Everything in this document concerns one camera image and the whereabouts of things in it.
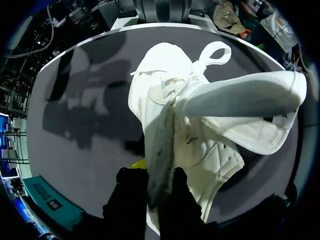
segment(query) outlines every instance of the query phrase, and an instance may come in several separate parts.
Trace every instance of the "metal rack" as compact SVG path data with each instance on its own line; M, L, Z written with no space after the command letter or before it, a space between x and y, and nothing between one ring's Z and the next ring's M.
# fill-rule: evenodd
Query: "metal rack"
M10 149L1 150L2 154L1 154L0 162L8 163L11 165L29 164L28 156L24 156L23 147L22 147L23 139L25 138L25 141L27 141L26 132L20 132L20 131L0 132L0 137L2 138L2 141L3 140L6 141L6 145L8 146L8 148L10 148Z

